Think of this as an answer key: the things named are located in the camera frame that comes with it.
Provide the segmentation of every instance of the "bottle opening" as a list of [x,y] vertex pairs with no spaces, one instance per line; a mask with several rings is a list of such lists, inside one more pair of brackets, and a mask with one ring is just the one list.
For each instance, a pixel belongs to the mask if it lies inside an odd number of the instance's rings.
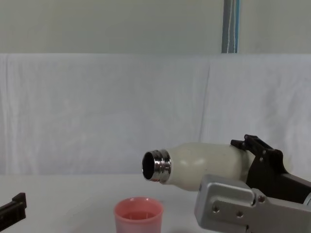
[[142,159],[142,174],[150,180],[155,172],[155,159],[151,152],[147,152]]

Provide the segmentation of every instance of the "plastic cup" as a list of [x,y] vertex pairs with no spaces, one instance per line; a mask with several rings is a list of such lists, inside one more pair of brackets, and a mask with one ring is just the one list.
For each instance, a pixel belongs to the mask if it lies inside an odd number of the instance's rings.
[[117,233],[160,233],[163,205],[152,198],[120,201],[114,209]]

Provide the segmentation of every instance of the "white cloth backdrop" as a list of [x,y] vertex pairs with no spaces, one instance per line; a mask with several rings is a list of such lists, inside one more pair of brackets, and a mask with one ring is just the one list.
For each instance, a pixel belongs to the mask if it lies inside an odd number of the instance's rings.
[[0,173],[140,173],[147,150],[198,141],[201,56],[1,56]]
[[311,56],[233,55],[210,63],[202,140],[259,136],[311,177]]
[[140,173],[145,151],[258,135],[311,172],[311,56],[0,55],[0,173]]

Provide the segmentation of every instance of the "white table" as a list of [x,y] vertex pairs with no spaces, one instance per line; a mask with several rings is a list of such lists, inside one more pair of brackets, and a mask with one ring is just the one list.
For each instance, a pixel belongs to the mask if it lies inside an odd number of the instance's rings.
[[0,188],[0,204],[19,192],[27,199],[26,219],[5,233],[114,233],[114,205],[133,196],[163,203],[163,233],[208,233],[193,214],[196,192],[142,175],[0,176]]

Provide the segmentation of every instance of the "bottle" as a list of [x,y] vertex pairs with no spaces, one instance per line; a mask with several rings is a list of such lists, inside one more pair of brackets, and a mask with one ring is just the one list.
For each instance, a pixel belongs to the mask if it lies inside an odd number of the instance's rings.
[[149,181],[198,191],[206,174],[246,182],[254,158],[251,152],[232,145],[185,143],[173,149],[146,152],[142,173]]

